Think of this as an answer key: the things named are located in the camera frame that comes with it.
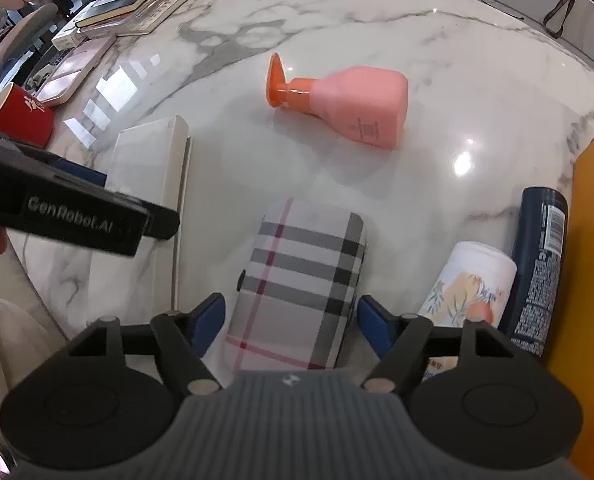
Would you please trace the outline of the white rectangular box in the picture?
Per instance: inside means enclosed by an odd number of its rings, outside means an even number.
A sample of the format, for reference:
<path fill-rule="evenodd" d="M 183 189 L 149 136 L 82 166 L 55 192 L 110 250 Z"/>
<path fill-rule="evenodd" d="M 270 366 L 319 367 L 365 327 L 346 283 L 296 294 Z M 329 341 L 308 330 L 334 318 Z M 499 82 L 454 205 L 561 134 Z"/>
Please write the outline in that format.
<path fill-rule="evenodd" d="M 29 313 L 57 342 L 99 318 L 148 323 L 178 305 L 179 246 L 192 151 L 179 115 L 120 132 L 103 174 L 57 169 L 30 200 L 42 230 L 11 232 L 39 303 Z"/>

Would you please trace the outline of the dark blue spray can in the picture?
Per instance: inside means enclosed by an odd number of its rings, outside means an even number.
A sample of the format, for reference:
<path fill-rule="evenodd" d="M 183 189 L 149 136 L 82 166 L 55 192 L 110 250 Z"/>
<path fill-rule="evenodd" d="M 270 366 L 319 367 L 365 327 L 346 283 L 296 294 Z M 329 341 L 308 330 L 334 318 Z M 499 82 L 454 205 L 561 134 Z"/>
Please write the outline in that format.
<path fill-rule="evenodd" d="M 568 203 L 554 188 L 522 193 L 512 260 L 516 273 L 498 330 L 533 356 L 546 346 L 566 244 Z"/>

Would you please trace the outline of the plaid glasses case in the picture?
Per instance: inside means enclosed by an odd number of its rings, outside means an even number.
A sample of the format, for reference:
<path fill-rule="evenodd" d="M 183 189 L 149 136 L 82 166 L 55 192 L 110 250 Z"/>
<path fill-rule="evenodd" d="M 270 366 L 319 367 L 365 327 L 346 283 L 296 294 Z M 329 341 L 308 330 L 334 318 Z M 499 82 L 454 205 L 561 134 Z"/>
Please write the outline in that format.
<path fill-rule="evenodd" d="M 237 283 L 224 338 L 229 369 L 334 367 L 366 247 L 367 230 L 355 212 L 297 198 L 272 204 Z"/>

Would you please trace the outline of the pink pump bottle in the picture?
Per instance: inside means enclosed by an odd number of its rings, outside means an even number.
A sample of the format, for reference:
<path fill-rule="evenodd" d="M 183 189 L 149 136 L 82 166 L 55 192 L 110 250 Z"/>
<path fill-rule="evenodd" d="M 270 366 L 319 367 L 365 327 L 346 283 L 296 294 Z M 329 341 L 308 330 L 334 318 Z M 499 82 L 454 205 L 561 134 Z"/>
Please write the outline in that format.
<path fill-rule="evenodd" d="M 320 79 L 285 79 L 280 55 L 269 63 L 265 97 L 273 108 L 315 116 L 345 138 L 397 148 L 409 106 L 409 81 L 397 70 L 353 66 Z"/>

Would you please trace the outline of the red box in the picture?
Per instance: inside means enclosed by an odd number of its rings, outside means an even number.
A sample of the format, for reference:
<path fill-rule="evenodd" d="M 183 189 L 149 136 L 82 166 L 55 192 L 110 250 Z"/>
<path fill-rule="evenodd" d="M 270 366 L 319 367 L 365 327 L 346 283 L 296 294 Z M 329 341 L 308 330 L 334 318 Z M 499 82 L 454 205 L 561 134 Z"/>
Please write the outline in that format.
<path fill-rule="evenodd" d="M 54 113 L 18 84 L 9 82 L 0 92 L 0 132 L 45 148 L 50 142 Z"/>

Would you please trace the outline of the white floral tube bottle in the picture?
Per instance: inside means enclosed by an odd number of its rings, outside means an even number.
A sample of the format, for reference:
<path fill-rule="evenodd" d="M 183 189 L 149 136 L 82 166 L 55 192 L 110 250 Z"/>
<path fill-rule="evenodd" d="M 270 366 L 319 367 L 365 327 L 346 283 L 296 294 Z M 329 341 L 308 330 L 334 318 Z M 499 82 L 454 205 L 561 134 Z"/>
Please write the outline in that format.
<path fill-rule="evenodd" d="M 515 274 L 515 262 L 501 250 L 459 242 L 417 313 L 435 326 L 461 328 L 465 321 L 485 321 L 498 327 Z"/>

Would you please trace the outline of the orange storage box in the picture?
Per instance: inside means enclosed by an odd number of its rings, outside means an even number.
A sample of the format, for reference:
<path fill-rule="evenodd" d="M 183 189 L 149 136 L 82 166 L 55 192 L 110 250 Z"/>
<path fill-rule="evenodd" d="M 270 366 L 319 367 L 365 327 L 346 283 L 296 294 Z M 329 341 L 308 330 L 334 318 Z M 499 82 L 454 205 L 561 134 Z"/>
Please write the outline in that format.
<path fill-rule="evenodd" d="M 582 432 L 570 461 L 594 479 L 594 139 L 574 163 L 566 254 L 546 362 L 582 406 Z"/>

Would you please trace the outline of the pink case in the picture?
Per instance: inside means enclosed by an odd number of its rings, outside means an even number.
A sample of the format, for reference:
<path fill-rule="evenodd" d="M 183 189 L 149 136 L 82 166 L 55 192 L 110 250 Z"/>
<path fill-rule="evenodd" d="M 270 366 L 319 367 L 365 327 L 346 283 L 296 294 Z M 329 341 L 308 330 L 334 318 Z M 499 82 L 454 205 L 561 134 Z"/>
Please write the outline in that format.
<path fill-rule="evenodd" d="M 114 37 L 92 39 L 70 51 L 44 81 L 36 99 L 48 107 L 68 102 L 115 41 Z"/>

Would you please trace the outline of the grey office chair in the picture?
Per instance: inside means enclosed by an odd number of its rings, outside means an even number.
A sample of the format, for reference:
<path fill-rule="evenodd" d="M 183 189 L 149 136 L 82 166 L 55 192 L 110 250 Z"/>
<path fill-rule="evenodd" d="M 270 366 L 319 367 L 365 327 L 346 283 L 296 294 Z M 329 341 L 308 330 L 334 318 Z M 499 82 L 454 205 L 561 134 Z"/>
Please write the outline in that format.
<path fill-rule="evenodd" d="M 35 41 L 50 28 L 57 14 L 56 4 L 43 4 L 14 26 L 0 30 L 0 66 L 18 60 L 29 51 Z"/>

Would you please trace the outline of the beige book under stack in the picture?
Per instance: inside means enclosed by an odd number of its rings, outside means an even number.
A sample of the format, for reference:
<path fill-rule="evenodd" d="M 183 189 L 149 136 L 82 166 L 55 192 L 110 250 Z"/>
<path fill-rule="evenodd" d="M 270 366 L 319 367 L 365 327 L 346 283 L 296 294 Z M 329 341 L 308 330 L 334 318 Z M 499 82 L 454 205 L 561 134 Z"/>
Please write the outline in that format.
<path fill-rule="evenodd" d="M 106 36 L 145 36 L 153 32 L 164 20 L 187 0 L 146 0 L 138 9 L 95 25 L 76 26 L 88 39 Z"/>

